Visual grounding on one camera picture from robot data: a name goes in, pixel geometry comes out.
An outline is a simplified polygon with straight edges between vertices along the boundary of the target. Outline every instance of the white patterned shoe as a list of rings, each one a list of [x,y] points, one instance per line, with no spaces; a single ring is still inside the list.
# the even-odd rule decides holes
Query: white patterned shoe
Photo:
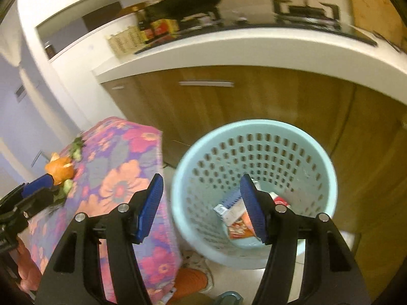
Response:
[[[199,292],[201,294],[207,294],[213,288],[213,276],[212,272],[210,271],[208,265],[206,264],[206,259],[204,256],[196,253],[195,251],[184,251],[182,253],[182,267],[183,268],[190,268],[193,270],[199,270],[206,275],[208,279],[208,283],[206,287]]]

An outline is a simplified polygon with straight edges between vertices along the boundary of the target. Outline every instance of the tiled floor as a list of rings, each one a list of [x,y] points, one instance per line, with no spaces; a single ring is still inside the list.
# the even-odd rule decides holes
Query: tiled floor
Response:
[[[164,182],[170,200],[170,189],[172,185],[172,178],[175,170],[171,167],[164,168]],[[347,232],[341,232],[343,238],[352,248],[355,236]],[[178,240],[181,249],[190,249],[191,247],[182,239],[178,234]],[[257,288],[263,277],[264,269],[260,270],[237,270],[215,262],[208,262],[209,268],[214,277],[214,287],[208,294],[210,297],[215,298],[219,294],[226,291],[236,291],[243,297],[244,305],[250,305],[256,295]],[[297,257],[296,267],[294,271],[294,278],[291,285],[291,292],[288,301],[298,298],[300,294],[302,272],[304,270],[304,254]]]

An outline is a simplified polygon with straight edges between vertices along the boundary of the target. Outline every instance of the white countertop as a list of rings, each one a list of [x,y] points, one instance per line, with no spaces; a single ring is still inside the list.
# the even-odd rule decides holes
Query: white countertop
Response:
[[[380,91],[407,105],[407,55],[371,33],[377,47],[306,29],[252,28],[202,34],[93,69],[100,83],[183,67],[255,65],[329,75]]]

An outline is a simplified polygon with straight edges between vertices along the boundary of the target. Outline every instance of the purple fabric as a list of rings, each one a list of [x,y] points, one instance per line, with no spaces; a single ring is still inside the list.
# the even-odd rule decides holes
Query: purple fabric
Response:
[[[146,189],[155,173],[162,175],[161,132],[153,127],[112,117],[84,133],[83,138],[83,159],[75,163],[74,186],[64,206],[52,213],[43,211],[30,221],[30,252],[41,272],[76,213],[106,214],[128,203],[134,192]],[[116,302],[106,243],[99,248],[105,295]],[[155,304],[173,287],[181,263],[165,190],[150,235],[134,250]]]

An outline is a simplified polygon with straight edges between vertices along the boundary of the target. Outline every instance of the silver drawer handle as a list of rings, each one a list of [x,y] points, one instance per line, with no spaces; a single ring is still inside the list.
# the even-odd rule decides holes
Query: silver drawer handle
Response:
[[[233,87],[233,82],[229,81],[180,81],[181,86],[217,86]]]

